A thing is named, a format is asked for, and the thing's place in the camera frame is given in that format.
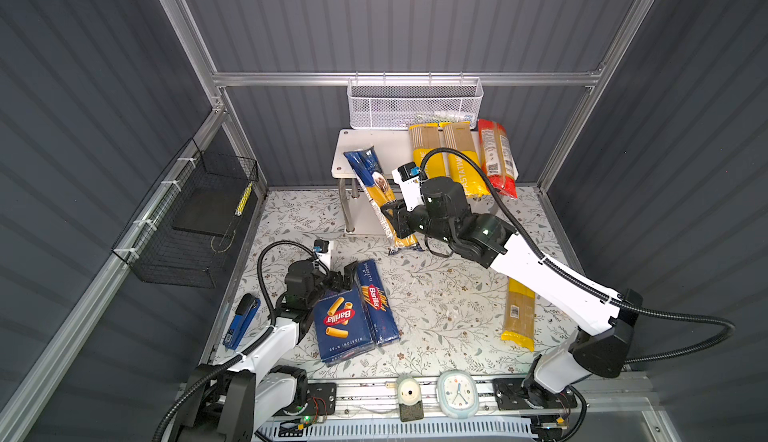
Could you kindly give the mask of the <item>narrow blue Barilla spaghetti box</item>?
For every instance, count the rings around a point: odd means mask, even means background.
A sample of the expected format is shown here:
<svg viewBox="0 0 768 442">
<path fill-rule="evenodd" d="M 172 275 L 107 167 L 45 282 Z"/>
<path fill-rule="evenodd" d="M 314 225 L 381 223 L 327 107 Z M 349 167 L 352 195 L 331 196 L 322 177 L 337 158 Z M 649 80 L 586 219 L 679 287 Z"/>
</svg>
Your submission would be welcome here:
<svg viewBox="0 0 768 442">
<path fill-rule="evenodd" d="M 371 335 L 377 346 L 385 346 L 400 339 L 392 308 L 383 281 L 374 260 L 360 261 L 355 268 Z"/>
</svg>

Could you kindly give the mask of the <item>yellow Pastatime spaghetti bag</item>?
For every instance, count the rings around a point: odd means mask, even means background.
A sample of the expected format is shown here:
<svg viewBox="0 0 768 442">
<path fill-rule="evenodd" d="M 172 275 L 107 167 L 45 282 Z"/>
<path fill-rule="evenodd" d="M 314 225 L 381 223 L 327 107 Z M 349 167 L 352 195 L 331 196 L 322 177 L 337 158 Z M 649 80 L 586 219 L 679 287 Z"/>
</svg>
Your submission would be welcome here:
<svg viewBox="0 0 768 442">
<path fill-rule="evenodd" d="M 441 123 L 440 128 L 445 147 L 460 152 L 476 166 L 480 166 L 469 122 Z M 465 159 L 448 155 L 448 164 L 452 180 L 462 185 L 467 196 L 483 197 L 490 194 L 481 176 Z"/>
<path fill-rule="evenodd" d="M 436 123 L 413 125 L 408 130 L 414 164 L 420 167 L 425 156 L 432 150 L 442 147 L 439 125 Z M 447 171 L 443 154 L 432 156 L 426 165 L 428 178 L 445 177 Z"/>
</svg>

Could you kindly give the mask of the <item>red spaghetti bag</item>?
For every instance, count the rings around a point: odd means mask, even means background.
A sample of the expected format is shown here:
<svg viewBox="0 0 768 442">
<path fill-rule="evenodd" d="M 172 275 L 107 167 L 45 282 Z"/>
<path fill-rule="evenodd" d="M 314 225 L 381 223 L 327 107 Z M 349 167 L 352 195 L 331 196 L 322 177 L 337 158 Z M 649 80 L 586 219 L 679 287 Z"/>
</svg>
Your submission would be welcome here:
<svg viewBox="0 0 768 442">
<path fill-rule="evenodd" d="M 517 199 L 518 171 L 511 153 L 507 132 L 500 124 L 479 120 L 477 122 L 483 150 L 483 170 L 492 186 L 506 197 Z"/>
</svg>

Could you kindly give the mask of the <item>blue yellow spaghetti bag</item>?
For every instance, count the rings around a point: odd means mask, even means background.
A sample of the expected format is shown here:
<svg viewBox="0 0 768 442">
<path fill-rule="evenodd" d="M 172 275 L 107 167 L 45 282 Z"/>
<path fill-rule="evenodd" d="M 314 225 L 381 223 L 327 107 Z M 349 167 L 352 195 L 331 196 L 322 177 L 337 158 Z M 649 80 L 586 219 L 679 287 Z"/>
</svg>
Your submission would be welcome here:
<svg viewBox="0 0 768 442">
<path fill-rule="evenodd" d="M 389 202 L 394 202 L 396 197 L 381 167 L 375 149 L 370 147 L 363 150 L 346 151 L 343 155 L 354 171 L 360 187 L 364 190 L 371 207 L 374 209 L 377 221 L 384 230 L 389 242 L 388 254 L 395 255 L 402 249 L 422 251 L 415 235 L 404 238 L 397 236 L 391 223 L 381 212 L 381 208 Z"/>
</svg>

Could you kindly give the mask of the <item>yellow spaghetti bag back side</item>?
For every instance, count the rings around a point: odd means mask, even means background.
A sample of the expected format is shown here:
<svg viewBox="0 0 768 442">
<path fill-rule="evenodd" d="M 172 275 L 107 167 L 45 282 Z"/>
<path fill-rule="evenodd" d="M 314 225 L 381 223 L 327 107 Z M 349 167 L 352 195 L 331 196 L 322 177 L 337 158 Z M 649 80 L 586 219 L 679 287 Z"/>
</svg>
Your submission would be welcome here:
<svg viewBox="0 0 768 442">
<path fill-rule="evenodd" d="M 533 352 L 535 350 L 536 294 L 523 284 L 509 278 L 506 308 L 500 339 Z"/>
</svg>

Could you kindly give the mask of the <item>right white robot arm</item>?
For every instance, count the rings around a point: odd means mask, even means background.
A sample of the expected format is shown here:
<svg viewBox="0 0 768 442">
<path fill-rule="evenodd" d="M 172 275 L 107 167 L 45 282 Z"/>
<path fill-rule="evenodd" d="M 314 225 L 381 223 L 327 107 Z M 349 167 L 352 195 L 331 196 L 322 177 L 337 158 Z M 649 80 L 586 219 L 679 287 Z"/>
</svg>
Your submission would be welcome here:
<svg viewBox="0 0 768 442">
<path fill-rule="evenodd" d="M 402 197 L 381 212 L 400 238 L 422 234 L 451 253 L 521 283 L 568 315 L 576 332 L 537 357 L 523 382 L 526 397 L 546 397 L 591 375 L 617 377 L 626 362 L 635 316 L 619 308 L 621 296 L 539 252 L 516 221 L 476 214 L 461 184 L 448 177 L 392 177 Z"/>
</svg>

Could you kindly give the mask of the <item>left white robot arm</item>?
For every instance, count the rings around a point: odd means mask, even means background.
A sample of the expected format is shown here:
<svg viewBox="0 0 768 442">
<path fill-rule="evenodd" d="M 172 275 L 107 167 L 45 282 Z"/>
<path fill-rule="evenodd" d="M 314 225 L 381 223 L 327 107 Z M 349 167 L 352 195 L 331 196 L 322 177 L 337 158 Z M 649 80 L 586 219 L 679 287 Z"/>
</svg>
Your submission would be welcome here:
<svg viewBox="0 0 768 442">
<path fill-rule="evenodd" d="M 174 402 L 155 441 L 250 441 L 276 412 L 300 410 L 308 397 L 306 371 L 279 360 L 303 340 L 327 295 L 353 287 L 347 270 L 317 259 L 289 265 L 286 291 L 268 303 L 269 322 L 259 337 L 219 365 L 202 364 Z"/>
</svg>

